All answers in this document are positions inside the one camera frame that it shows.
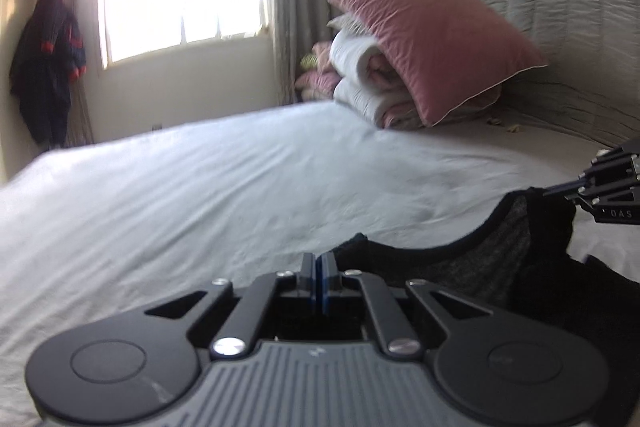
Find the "pink pillow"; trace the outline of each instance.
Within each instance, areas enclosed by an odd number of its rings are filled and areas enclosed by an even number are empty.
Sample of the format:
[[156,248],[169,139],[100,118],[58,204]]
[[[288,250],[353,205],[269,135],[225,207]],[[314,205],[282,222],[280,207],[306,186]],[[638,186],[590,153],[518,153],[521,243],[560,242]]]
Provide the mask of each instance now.
[[331,50],[331,41],[316,42],[312,49],[314,55],[318,58],[319,73],[331,73],[335,71],[334,65],[329,60],[329,51]]
[[294,85],[296,89],[315,89],[333,98],[335,86],[340,83],[341,79],[335,71],[319,73],[316,70],[311,70],[300,75]]
[[546,66],[535,45],[481,0],[329,3],[376,37],[429,126],[514,74]]

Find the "pillow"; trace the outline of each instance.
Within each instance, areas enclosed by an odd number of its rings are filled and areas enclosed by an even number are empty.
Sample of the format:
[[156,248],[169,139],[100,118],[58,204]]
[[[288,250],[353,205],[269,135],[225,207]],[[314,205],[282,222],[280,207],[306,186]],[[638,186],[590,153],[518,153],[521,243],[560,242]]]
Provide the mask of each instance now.
[[546,66],[535,45],[480,0],[329,3],[376,37],[428,126],[513,75]]
[[333,98],[335,86],[340,83],[341,79],[342,77],[335,71],[330,73],[319,73],[318,71],[312,70],[300,75],[294,86],[296,89],[301,90],[315,89],[316,91],[329,96],[329,98]]
[[327,26],[334,30],[345,30],[351,35],[371,35],[367,27],[362,24],[353,13],[345,13],[344,15],[337,16],[335,19],[331,19]]
[[318,72],[331,73],[335,71],[334,65],[329,60],[331,41],[316,42],[313,47],[314,55],[318,58]]
[[303,102],[319,102],[324,100],[333,100],[334,97],[320,90],[313,89],[312,87],[307,87],[300,93],[300,98]]
[[502,86],[495,86],[487,89],[472,99],[467,100],[462,105],[449,112],[442,120],[442,123],[455,123],[464,120],[473,120],[481,116],[487,109],[498,101],[502,93]]

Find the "hanging jacket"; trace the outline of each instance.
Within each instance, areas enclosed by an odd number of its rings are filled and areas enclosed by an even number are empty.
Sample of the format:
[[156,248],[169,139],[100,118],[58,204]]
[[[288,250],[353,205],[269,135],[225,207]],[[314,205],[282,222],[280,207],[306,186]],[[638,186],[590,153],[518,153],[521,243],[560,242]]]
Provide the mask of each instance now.
[[78,22],[63,0],[38,0],[20,36],[9,73],[11,93],[38,144],[66,139],[69,83],[86,71]]

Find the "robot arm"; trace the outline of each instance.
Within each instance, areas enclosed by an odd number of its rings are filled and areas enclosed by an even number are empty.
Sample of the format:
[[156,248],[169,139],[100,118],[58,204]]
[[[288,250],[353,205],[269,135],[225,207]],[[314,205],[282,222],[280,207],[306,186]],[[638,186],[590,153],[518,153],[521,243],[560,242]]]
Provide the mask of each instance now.
[[579,204],[598,223],[640,225],[640,137],[598,156],[575,182],[548,188]]

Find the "white bed sheet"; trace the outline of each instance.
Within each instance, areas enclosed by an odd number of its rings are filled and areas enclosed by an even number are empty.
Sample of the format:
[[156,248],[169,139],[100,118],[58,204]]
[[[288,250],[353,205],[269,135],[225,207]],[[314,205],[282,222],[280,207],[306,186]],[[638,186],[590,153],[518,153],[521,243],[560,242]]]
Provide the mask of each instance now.
[[[575,178],[597,144],[481,121],[378,130],[332,102],[42,156],[0,190],[0,426],[34,425],[31,351],[81,323],[212,279],[296,269],[363,232],[453,241],[501,196]],[[638,227],[581,212],[571,253],[640,279]]]

